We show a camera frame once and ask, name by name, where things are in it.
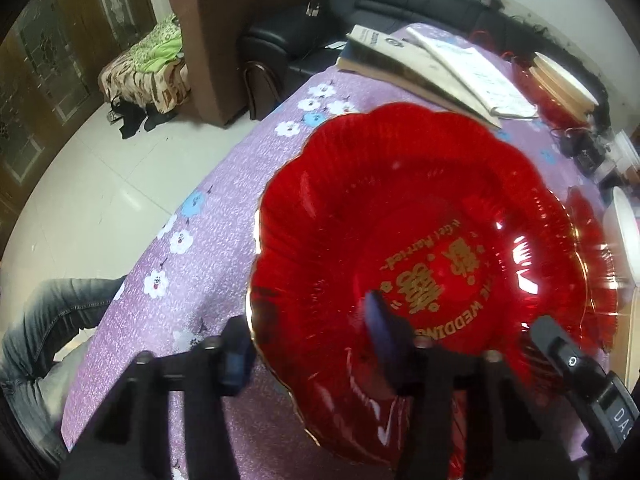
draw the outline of table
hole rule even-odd
[[[470,46],[431,27],[421,34]],[[510,64],[485,56],[506,76]],[[441,108],[388,83],[339,72],[311,78],[238,144],[152,241],[114,298],[71,388],[62,434],[71,448],[96,407],[130,360],[141,350],[167,355],[217,334],[230,316],[244,312],[254,259],[254,214],[265,184],[300,152],[324,120],[345,112],[368,112],[391,102]],[[564,201],[581,188],[597,217],[604,205],[597,187],[559,155],[542,121],[504,120],[495,135],[523,151],[546,185]],[[170,400],[170,439],[175,479],[186,478],[180,394]],[[384,468],[353,465],[316,447],[293,412],[286,391],[258,364],[251,385],[225,401],[230,439],[243,479],[391,479]]]

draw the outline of green blanket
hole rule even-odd
[[[157,72],[176,59],[182,49],[182,34],[174,18],[174,14],[167,16],[146,38],[131,47],[129,53],[138,72]]]

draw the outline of black clamp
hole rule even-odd
[[[499,352],[467,356],[414,337],[377,291],[366,295],[365,323],[389,385],[414,400],[396,479],[447,478],[451,403],[454,391],[465,390],[465,479],[577,480],[558,436]]]
[[[620,378],[606,374],[550,316],[531,325],[529,335],[562,376],[566,397],[589,433],[585,451],[596,459],[618,452],[638,420],[638,407]]]
[[[137,355],[113,385],[62,463],[60,480],[171,478],[168,395],[184,392],[190,480],[240,480],[222,397],[248,384],[255,348],[245,316],[190,352]]]

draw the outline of blue flower pattern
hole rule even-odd
[[[498,133],[495,134],[498,139],[503,140],[504,142],[511,142],[511,136],[504,130],[499,130]]]
[[[542,155],[542,158],[544,158],[545,162],[547,162],[548,164],[553,165],[556,163],[556,158],[554,154],[551,153],[549,150],[540,150],[540,155]]]
[[[303,121],[307,126],[311,126],[312,128],[317,128],[318,126],[320,126],[320,124],[326,121],[326,117],[324,116],[324,114],[311,112],[311,113],[305,114]]]
[[[187,218],[200,214],[200,209],[204,203],[204,195],[199,191],[194,191],[182,204],[181,213]]]

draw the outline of jeans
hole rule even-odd
[[[62,362],[53,356],[81,328],[98,326],[124,277],[117,280],[51,280],[38,286],[0,348],[0,385],[35,449],[59,465],[67,456],[60,434],[68,390],[88,341]]]

